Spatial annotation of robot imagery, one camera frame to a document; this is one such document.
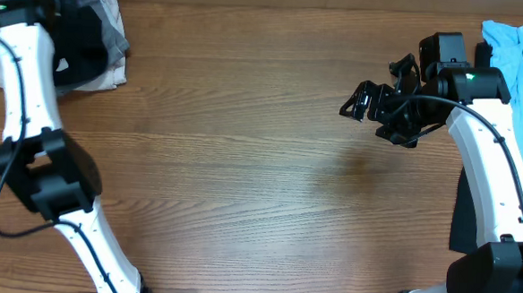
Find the black polo shirt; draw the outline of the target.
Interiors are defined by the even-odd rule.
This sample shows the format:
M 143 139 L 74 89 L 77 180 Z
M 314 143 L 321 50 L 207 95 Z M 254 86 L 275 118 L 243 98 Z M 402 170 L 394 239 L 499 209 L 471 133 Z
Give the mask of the black polo shirt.
M 77 8 L 58 20 L 51 34 L 57 91 L 80 88 L 104 73 L 108 53 L 102 31 L 102 21 L 91 6 Z

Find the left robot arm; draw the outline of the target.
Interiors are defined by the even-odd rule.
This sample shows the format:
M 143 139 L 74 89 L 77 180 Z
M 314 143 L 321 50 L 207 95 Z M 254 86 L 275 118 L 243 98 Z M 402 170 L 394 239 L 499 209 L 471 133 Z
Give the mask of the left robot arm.
M 64 130 L 56 102 L 107 68 L 102 31 L 77 0 L 0 0 L 0 187 L 62 234 L 97 293 L 151 293 L 108 225 L 98 167 Z

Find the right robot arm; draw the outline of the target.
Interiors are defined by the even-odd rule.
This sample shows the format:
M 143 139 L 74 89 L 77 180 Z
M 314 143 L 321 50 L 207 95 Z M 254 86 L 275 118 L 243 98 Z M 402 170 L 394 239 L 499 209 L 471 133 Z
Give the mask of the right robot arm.
M 363 81 L 339 113 L 378 123 L 377 135 L 413 148 L 446 127 L 474 204 L 476 246 L 444 282 L 400 293 L 523 293 L 523 159 L 501 70 L 467 61 L 463 35 L 438 32 L 389 65 L 393 85 Z

